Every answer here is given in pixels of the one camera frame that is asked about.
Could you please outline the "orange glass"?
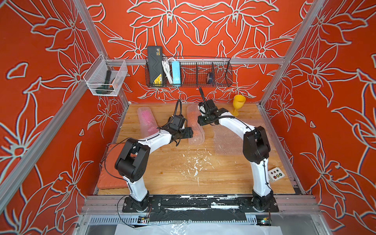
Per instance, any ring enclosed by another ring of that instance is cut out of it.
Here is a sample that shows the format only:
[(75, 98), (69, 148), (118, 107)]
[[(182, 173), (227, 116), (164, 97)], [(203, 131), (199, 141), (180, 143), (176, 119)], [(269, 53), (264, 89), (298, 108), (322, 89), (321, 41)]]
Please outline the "orange glass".
[(192, 128), (193, 137), (188, 139), (190, 145), (201, 145), (205, 141), (205, 132), (198, 123), (198, 117), (201, 116), (197, 104), (191, 104), (187, 107), (188, 127)]

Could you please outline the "yellow plastic wine glass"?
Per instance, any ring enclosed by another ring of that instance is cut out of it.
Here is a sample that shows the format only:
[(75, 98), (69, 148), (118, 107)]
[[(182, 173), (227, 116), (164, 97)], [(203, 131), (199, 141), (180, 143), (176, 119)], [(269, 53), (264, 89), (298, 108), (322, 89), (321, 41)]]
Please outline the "yellow plastic wine glass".
[(246, 102), (246, 97), (243, 95), (235, 95), (233, 99), (233, 110), (230, 112), (234, 117), (239, 115), (239, 109), (243, 107)]

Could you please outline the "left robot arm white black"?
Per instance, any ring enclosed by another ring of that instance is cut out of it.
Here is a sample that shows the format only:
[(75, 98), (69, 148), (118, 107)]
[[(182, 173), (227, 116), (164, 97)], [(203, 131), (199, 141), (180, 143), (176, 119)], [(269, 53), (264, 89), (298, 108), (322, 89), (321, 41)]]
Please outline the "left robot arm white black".
[(178, 145), (181, 139), (192, 138), (193, 130), (185, 126), (186, 121), (183, 115), (174, 115), (167, 124), (157, 128), (157, 133), (144, 139), (126, 140), (115, 162), (115, 169), (126, 181), (130, 191), (129, 197), (136, 210), (144, 211), (149, 202), (149, 191), (143, 179), (149, 155), (173, 142)]

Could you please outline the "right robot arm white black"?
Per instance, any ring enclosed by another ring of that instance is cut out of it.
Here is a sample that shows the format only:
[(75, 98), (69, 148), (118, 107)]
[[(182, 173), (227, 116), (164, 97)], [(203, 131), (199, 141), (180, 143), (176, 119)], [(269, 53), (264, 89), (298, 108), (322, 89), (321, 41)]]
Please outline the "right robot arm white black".
[(224, 126), (243, 140), (242, 152), (251, 164), (254, 180), (253, 208), (258, 212), (268, 209), (274, 199), (274, 193), (267, 176), (271, 147), (266, 130), (262, 126), (254, 127), (241, 121), (225, 108), (219, 109), (212, 100), (200, 102), (198, 110), (201, 113), (197, 120), (199, 125)]

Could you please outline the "pink glass in bubble wrap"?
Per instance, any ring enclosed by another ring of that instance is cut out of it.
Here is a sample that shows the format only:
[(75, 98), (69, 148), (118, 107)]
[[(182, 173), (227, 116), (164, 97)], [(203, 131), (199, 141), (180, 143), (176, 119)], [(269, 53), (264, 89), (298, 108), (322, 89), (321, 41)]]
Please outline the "pink glass in bubble wrap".
[(157, 122), (149, 107), (140, 107), (137, 110), (141, 137), (146, 138), (159, 132)]

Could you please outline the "small dark object in basket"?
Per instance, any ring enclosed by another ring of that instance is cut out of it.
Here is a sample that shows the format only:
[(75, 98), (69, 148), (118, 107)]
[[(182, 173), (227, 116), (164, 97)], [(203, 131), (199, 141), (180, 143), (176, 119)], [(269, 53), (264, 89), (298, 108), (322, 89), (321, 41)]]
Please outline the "small dark object in basket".
[(214, 78), (214, 73), (213, 72), (209, 72), (207, 74), (206, 83), (207, 84), (214, 84), (215, 83), (215, 78)]

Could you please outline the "light blue power bank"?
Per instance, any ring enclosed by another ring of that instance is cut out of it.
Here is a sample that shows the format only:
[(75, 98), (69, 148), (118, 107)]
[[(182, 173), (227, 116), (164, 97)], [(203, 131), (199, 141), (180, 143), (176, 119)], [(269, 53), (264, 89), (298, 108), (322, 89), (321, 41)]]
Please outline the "light blue power bank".
[(180, 62), (172, 61), (171, 68), (172, 68), (173, 85), (180, 86), (181, 85)]

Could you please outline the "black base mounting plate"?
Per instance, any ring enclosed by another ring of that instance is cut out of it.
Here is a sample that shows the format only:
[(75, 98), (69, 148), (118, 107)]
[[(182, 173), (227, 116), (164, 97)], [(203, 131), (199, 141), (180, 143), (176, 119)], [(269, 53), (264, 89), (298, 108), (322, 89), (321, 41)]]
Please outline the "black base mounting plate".
[(137, 202), (127, 196), (122, 203), (122, 212), (161, 212), (163, 210), (240, 210), (240, 212), (278, 212), (273, 198), (268, 206), (256, 209), (251, 195), (151, 195), (146, 208), (141, 210)]

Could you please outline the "black box in basket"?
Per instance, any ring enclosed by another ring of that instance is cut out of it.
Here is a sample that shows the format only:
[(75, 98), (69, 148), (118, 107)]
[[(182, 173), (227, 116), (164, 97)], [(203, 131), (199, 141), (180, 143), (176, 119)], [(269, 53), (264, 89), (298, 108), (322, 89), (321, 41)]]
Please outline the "black box in basket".
[(150, 85), (154, 87), (161, 87), (164, 84), (162, 47), (148, 46), (147, 52)]

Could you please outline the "dark green tool in bin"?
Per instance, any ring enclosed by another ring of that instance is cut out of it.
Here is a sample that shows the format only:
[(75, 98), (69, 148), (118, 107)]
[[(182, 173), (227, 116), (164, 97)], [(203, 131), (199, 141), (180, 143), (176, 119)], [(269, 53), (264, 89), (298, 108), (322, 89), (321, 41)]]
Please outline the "dark green tool in bin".
[(105, 77), (104, 84), (102, 84), (101, 86), (97, 87), (96, 94), (99, 94), (99, 95), (108, 95), (108, 94), (110, 94), (114, 90), (112, 88), (111, 83), (110, 83), (111, 73), (112, 73), (111, 70), (108, 70), (106, 72), (106, 77)]

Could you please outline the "white button control box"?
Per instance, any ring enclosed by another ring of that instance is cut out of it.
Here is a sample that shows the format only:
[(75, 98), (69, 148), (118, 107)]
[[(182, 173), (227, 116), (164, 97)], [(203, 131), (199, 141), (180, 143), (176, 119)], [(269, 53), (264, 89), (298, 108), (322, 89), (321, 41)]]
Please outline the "white button control box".
[(285, 177), (285, 174), (279, 167), (275, 167), (268, 171), (268, 177), (270, 182), (276, 182)]

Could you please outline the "orange plastic tool case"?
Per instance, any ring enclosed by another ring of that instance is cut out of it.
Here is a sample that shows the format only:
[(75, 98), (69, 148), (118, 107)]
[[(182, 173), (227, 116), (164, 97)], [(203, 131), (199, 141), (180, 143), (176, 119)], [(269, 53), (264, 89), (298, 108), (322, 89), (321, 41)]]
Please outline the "orange plastic tool case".
[(111, 144), (108, 146), (104, 157), (101, 160), (101, 172), (97, 187), (100, 190), (127, 188), (126, 181), (115, 169), (115, 163), (124, 147), (124, 143)]

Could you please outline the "clear acrylic wall bin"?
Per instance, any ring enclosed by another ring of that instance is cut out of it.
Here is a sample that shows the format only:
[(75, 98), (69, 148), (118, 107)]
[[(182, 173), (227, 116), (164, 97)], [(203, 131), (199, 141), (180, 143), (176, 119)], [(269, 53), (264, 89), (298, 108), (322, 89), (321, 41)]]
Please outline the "clear acrylic wall bin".
[(100, 54), (83, 78), (92, 95), (116, 97), (127, 75), (125, 60), (109, 60)]

